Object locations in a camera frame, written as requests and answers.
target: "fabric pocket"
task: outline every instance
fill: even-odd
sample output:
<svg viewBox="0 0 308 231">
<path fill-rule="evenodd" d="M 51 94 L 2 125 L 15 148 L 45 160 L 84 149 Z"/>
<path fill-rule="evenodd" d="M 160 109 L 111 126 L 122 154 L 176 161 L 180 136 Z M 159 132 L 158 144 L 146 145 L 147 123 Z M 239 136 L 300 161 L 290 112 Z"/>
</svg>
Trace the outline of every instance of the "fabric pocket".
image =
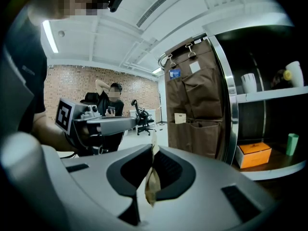
<svg viewBox="0 0 308 231">
<path fill-rule="evenodd" d="M 183 83 L 195 119 L 222 118 L 216 69 L 202 68 L 183 79 Z"/>
<path fill-rule="evenodd" d="M 166 83 L 166 98 L 168 121 L 174 120 L 174 113 L 183 113 L 188 118 L 192 117 L 191 106 L 181 78 Z"/>
<path fill-rule="evenodd" d="M 190 124 L 192 152 L 201 156 L 215 158 L 220 133 L 220 123 L 199 121 Z"/>
<path fill-rule="evenodd" d="M 189 123 L 175 124 L 174 122 L 168 122 L 169 147 L 192 153 L 192 138 L 190 132 Z"/>
</svg>

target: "hand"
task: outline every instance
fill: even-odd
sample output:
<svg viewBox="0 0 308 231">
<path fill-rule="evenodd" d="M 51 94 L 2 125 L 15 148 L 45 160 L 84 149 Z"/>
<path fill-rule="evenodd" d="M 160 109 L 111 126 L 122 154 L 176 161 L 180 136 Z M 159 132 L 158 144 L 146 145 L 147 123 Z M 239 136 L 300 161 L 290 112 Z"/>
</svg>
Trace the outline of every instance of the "hand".
<svg viewBox="0 0 308 231">
<path fill-rule="evenodd" d="M 111 110 L 111 114 L 108 112 L 108 110 L 106 110 L 105 116 L 106 117 L 114 117 L 116 115 L 116 113 L 113 112 L 113 110 Z"/>
</svg>

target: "metal clip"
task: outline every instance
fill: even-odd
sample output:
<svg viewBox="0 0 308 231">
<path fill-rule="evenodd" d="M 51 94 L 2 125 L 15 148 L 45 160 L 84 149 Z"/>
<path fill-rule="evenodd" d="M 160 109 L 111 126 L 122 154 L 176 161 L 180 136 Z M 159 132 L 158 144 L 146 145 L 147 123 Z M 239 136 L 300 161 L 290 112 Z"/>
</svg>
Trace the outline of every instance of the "metal clip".
<svg viewBox="0 0 308 231">
<path fill-rule="evenodd" d="M 188 54 L 188 57 L 189 57 L 189 58 L 191 58 L 191 57 L 193 57 L 193 56 L 196 56 L 196 53 L 194 53 L 194 52 L 192 51 L 191 46 L 193 46 L 192 43 L 190 43 L 189 45 L 185 45 L 185 47 L 186 47 L 186 48 L 189 48 L 189 50 L 190 50 L 190 53 Z"/>
<path fill-rule="evenodd" d="M 171 61 L 171 63 L 170 63 L 170 67 L 175 67 L 176 66 L 176 64 L 172 61 L 172 54 L 170 54 L 169 56 L 168 56 L 168 59 L 170 59 L 170 61 Z"/>
</svg>

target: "brick wall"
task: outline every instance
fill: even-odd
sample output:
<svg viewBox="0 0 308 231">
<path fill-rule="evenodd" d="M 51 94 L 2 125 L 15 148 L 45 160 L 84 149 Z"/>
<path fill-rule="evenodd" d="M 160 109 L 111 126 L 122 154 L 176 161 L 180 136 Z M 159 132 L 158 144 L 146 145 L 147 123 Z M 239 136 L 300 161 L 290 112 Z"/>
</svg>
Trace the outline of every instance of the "brick wall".
<svg viewBox="0 0 308 231">
<path fill-rule="evenodd" d="M 121 100 L 124 103 L 123 116 L 129 116 L 130 105 L 137 99 L 139 107 L 158 109 L 158 83 L 142 77 L 115 72 L 102 68 L 82 68 L 75 66 L 55 65 L 48 69 L 45 80 L 45 107 L 47 117 L 55 120 L 59 99 L 69 98 L 81 101 L 87 92 L 96 92 L 95 80 L 101 79 L 108 85 L 116 82 L 122 85 Z M 160 109 L 156 110 L 156 121 L 160 121 Z"/>
</svg>

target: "brown hanging organizer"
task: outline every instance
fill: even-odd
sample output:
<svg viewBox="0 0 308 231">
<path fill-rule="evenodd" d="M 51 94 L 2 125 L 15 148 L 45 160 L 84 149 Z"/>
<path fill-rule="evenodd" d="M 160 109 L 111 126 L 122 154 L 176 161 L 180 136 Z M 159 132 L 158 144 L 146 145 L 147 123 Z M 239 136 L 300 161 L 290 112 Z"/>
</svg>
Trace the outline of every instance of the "brown hanging organizer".
<svg viewBox="0 0 308 231">
<path fill-rule="evenodd" d="M 225 103 L 222 76 L 210 43 L 194 44 L 190 38 L 168 50 L 166 56 L 169 147 L 223 160 Z M 180 77 L 171 79 L 172 69 L 180 69 Z M 186 114 L 186 123 L 176 124 L 175 113 Z"/>
</svg>

